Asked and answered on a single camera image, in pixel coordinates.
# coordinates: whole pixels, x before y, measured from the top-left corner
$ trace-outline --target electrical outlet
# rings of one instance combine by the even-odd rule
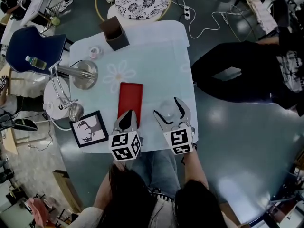
[[[188,6],[184,6],[184,15],[185,15],[185,20],[190,19],[190,9]]]

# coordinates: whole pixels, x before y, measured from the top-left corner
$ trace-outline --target water bottle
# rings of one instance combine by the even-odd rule
[[[46,69],[47,63],[37,57],[26,56],[25,60],[28,61],[33,67],[39,68],[41,70]]]

